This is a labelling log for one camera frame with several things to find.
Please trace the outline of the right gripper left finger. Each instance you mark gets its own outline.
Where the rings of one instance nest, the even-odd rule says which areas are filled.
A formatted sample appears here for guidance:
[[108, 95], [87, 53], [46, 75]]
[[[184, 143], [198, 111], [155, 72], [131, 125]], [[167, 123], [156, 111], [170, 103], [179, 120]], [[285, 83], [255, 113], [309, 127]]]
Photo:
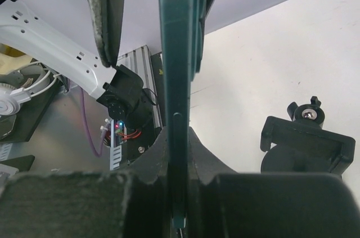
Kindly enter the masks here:
[[1, 236], [170, 237], [166, 138], [121, 170], [15, 175], [1, 189]]

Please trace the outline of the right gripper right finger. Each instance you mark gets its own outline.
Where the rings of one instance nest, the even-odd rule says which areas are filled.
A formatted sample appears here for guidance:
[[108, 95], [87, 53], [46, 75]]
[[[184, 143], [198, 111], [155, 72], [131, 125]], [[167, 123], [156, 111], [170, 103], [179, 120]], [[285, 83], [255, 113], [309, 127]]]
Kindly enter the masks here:
[[339, 177], [237, 173], [188, 134], [188, 237], [359, 236], [359, 207]]

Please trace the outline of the black phone stand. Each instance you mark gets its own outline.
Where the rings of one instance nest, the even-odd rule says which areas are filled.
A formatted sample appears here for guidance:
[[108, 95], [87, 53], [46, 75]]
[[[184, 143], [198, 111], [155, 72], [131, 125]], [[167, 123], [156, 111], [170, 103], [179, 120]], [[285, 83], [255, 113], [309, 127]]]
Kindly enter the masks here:
[[262, 173], [331, 173], [342, 176], [354, 160], [354, 138], [323, 129], [325, 112], [312, 96], [308, 104], [292, 102], [289, 120], [268, 116], [260, 149]]

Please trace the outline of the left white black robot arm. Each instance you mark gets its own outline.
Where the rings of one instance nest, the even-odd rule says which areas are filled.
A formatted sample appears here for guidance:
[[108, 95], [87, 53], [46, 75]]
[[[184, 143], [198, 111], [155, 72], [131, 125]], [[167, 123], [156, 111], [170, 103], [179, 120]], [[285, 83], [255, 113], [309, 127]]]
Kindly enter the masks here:
[[[159, 0], [165, 118], [172, 138], [188, 134], [190, 83], [200, 70], [205, 19], [214, 0]], [[87, 0], [97, 53], [90, 53], [20, 0], [1, 0], [1, 42], [73, 80], [114, 119], [140, 128], [148, 110], [138, 76], [118, 65], [125, 0]]]

